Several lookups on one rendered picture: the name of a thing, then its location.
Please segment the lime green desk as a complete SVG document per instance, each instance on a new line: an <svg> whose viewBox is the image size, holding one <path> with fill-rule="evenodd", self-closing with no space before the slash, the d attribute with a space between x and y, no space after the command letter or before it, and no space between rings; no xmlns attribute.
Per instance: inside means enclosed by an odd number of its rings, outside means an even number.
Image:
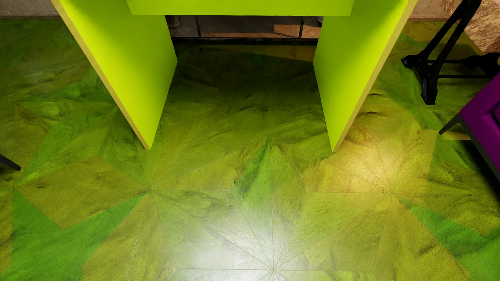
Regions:
<svg viewBox="0 0 500 281"><path fill-rule="evenodd" d="M314 56L338 151L417 0L51 0L149 150L177 65L165 15L324 16Z"/></svg>

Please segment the green patchwork cowhide rug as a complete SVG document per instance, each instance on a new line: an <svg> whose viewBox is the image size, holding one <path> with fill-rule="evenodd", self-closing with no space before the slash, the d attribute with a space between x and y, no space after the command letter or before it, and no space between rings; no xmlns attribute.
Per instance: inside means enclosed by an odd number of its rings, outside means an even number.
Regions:
<svg viewBox="0 0 500 281"><path fill-rule="evenodd" d="M339 151L313 46L178 45L145 150L62 20L0 20L0 281L500 281L500 183L408 22Z"/></svg>

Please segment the black metal stand base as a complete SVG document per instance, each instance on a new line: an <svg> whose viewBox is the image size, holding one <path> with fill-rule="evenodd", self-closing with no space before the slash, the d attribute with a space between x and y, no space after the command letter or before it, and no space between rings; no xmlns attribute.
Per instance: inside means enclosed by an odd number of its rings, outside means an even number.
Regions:
<svg viewBox="0 0 500 281"><path fill-rule="evenodd" d="M427 105L434 105L438 93L439 79L493 79L500 73L500 53L472 55L461 60L447 57L465 33L465 28L478 10L482 0L442 0L442 8L449 18L428 45L418 54L401 59L404 67L414 68L422 79L422 99ZM467 68L480 68L484 74L440 74L446 63L458 63Z"/></svg>

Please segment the purple upholstered chair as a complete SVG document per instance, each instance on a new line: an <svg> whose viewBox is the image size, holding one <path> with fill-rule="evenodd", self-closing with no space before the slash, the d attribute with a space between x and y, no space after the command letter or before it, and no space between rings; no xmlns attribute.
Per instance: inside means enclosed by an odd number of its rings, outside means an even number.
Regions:
<svg viewBox="0 0 500 281"><path fill-rule="evenodd" d="M500 73L484 86L440 131L455 124L466 130L500 182Z"/></svg>

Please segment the black furniture leg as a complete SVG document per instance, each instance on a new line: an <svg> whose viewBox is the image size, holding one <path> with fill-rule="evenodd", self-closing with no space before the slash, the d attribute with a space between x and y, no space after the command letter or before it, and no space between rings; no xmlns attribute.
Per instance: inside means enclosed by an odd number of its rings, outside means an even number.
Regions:
<svg viewBox="0 0 500 281"><path fill-rule="evenodd" d="M17 171L21 170L21 166L19 166L18 164L16 164L15 162L11 161L6 156L3 156L1 154L0 154L0 163L3 165L6 165L9 168L14 169L14 170L17 170Z"/></svg>

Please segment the brown cowhide seat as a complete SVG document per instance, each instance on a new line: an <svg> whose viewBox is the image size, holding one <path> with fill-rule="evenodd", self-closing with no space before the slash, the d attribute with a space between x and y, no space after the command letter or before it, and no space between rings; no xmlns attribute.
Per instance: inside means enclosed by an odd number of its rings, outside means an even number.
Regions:
<svg viewBox="0 0 500 281"><path fill-rule="evenodd" d="M465 34L484 53L500 53L500 0L482 0Z"/></svg>

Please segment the black metal frame shelf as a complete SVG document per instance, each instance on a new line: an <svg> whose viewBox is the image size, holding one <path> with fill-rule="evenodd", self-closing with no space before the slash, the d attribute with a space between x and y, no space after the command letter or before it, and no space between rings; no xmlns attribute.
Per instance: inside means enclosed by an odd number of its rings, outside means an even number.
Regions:
<svg viewBox="0 0 500 281"><path fill-rule="evenodd" d="M318 38L321 26L315 16L180 16L171 37Z"/></svg>

